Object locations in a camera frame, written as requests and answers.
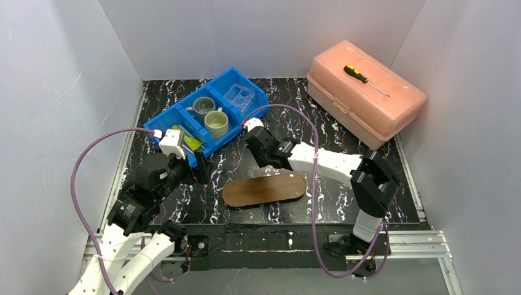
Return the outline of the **light green ceramic mug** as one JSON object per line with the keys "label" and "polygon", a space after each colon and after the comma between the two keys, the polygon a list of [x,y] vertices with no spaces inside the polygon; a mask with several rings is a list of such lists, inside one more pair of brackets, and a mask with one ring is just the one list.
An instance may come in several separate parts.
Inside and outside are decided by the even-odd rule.
{"label": "light green ceramic mug", "polygon": [[210,111],[204,118],[205,130],[213,141],[217,141],[229,132],[229,118],[222,108]]}

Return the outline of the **blue three-compartment bin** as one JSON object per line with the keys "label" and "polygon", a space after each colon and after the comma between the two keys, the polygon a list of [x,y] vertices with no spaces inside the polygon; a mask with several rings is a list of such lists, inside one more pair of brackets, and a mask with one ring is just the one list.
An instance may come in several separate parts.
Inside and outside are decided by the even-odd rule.
{"label": "blue three-compartment bin", "polygon": [[[244,116],[224,97],[225,93],[234,83],[254,90],[253,102]],[[185,110],[186,107],[192,106],[193,102],[202,96],[212,98],[215,101],[216,107],[222,108],[229,118],[229,132],[217,141],[213,141],[210,134],[205,130],[205,127],[201,126]],[[262,117],[268,111],[267,109],[262,109],[257,112],[253,111],[268,104],[268,98],[262,89],[235,68],[230,68],[144,123],[144,127],[151,130],[158,129],[164,132],[173,125],[183,126],[195,139],[202,143],[204,156],[208,158],[242,132],[241,123],[245,117],[249,114],[253,114],[253,117],[257,118]]]}

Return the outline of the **clear plastic toothbrush holder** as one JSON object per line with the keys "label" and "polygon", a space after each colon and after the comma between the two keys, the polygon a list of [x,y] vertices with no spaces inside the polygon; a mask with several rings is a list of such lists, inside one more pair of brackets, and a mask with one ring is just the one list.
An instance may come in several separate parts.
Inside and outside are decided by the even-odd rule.
{"label": "clear plastic toothbrush holder", "polygon": [[224,97],[244,116],[253,102],[254,90],[234,83]]}

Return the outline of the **grey-blue ceramic mug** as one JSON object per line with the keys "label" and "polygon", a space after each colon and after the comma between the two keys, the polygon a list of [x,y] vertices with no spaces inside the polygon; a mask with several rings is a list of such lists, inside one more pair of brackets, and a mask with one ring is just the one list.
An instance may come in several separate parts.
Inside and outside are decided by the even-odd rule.
{"label": "grey-blue ceramic mug", "polygon": [[208,97],[208,96],[202,96],[200,98],[197,98],[192,106],[188,106],[185,108],[185,110],[201,125],[204,126],[204,120],[206,115],[216,110],[216,104],[215,101]]}

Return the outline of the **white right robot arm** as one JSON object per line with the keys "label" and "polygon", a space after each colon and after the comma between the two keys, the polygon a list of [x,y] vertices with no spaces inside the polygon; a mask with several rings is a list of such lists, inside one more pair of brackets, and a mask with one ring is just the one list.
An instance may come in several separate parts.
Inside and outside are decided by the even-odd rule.
{"label": "white right robot arm", "polygon": [[315,149],[293,138],[279,141],[263,125],[244,128],[246,146],[258,166],[316,172],[349,185],[359,207],[352,235],[360,241],[371,242],[401,185],[380,153],[341,154]]}

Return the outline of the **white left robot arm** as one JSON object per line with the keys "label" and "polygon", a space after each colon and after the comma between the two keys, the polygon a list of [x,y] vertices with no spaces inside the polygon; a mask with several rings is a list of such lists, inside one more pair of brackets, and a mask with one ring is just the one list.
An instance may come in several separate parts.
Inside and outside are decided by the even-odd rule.
{"label": "white left robot arm", "polygon": [[201,149],[194,154],[195,167],[174,154],[145,156],[110,210],[96,254],[71,294],[131,294],[162,259],[180,248],[186,228],[167,221],[143,249],[128,258],[161,204],[180,184],[208,182],[213,164]]}

